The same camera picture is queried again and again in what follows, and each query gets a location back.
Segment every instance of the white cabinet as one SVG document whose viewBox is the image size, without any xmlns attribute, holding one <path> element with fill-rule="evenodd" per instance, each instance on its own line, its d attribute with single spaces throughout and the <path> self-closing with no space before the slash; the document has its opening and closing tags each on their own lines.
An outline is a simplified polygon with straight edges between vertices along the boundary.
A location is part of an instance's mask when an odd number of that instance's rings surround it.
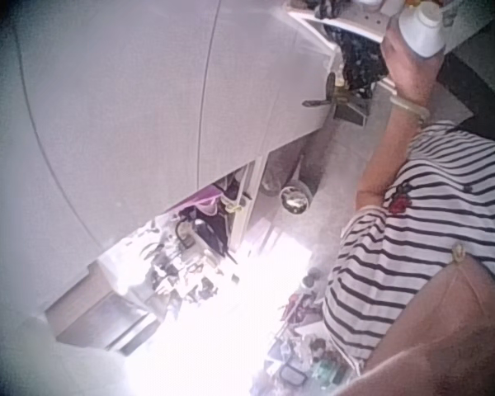
<svg viewBox="0 0 495 396">
<path fill-rule="evenodd" d="M 281 6 L 282 1 L 220 3 L 202 106 L 200 187 L 261 150 L 296 35 Z"/>
<path fill-rule="evenodd" d="M 197 189 L 218 0 L 26 2 L 26 85 L 56 177 L 110 248 Z"/>
<path fill-rule="evenodd" d="M 0 306 L 19 317 L 39 314 L 101 252 L 40 151 L 6 24 L 0 30 Z"/>
<path fill-rule="evenodd" d="M 330 60 L 282 1 L 223 0 L 205 82 L 199 187 L 316 130 Z"/>
<path fill-rule="evenodd" d="M 276 99 L 262 145 L 269 152 L 319 129 L 330 106 L 307 108 L 302 102 L 324 99 L 330 54 L 302 26 L 290 51 L 289 67 Z"/>
</svg>

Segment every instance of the striped shirt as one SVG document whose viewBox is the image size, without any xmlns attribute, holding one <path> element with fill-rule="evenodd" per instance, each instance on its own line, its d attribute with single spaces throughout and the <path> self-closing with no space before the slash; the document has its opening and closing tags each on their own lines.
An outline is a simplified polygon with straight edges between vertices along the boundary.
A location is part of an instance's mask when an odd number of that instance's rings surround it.
<svg viewBox="0 0 495 396">
<path fill-rule="evenodd" d="M 323 316 L 357 369 L 456 243 L 495 275 L 495 142 L 451 126 L 419 134 L 383 207 L 343 230 Z"/>
</svg>

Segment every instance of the white bottle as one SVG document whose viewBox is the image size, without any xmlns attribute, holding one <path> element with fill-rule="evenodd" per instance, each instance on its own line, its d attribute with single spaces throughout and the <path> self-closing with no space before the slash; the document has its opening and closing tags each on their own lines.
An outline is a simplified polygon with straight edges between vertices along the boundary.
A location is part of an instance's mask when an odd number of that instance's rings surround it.
<svg viewBox="0 0 495 396">
<path fill-rule="evenodd" d="M 446 46 L 441 9 L 433 2 L 405 7 L 398 23 L 407 45 L 423 58 L 432 57 Z"/>
</svg>

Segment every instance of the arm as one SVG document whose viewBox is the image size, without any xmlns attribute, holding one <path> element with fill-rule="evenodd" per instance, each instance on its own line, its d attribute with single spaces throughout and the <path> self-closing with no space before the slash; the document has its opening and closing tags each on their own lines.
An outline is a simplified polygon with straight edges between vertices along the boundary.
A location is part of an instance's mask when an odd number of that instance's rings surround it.
<svg viewBox="0 0 495 396">
<path fill-rule="evenodd" d="M 407 148 L 419 130 L 417 115 L 393 107 L 385 134 L 361 176 L 356 193 L 356 210 L 381 206 L 387 189 L 407 159 Z"/>
<path fill-rule="evenodd" d="M 427 106 L 443 54 L 431 59 L 418 58 L 405 45 L 398 23 L 387 30 L 381 50 L 398 95 L 419 106 Z M 418 116 L 393 106 L 384 137 L 361 177 L 356 210 L 383 204 L 384 194 L 407 160 L 408 145 L 418 131 Z"/>
</svg>

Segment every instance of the floor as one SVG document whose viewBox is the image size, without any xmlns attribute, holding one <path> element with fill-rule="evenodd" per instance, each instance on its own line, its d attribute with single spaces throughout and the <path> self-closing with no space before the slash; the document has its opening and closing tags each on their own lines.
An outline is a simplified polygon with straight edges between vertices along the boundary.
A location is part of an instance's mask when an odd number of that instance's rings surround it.
<svg viewBox="0 0 495 396">
<path fill-rule="evenodd" d="M 281 210 L 277 198 L 259 195 L 254 210 L 258 214 L 253 216 L 252 228 L 260 221 L 272 224 L 273 233 L 285 230 L 287 236 L 312 252 L 308 268 L 317 267 L 325 274 L 332 268 L 341 231 L 354 213 L 357 183 L 387 125 L 391 107 L 389 95 L 383 88 L 376 88 L 365 128 L 345 121 L 327 120 L 319 131 L 331 137 L 326 152 L 325 174 L 307 212 L 302 215 L 290 214 Z M 431 121 L 452 120 L 460 123 L 472 115 L 439 84 L 433 92 L 430 110 Z"/>
</svg>

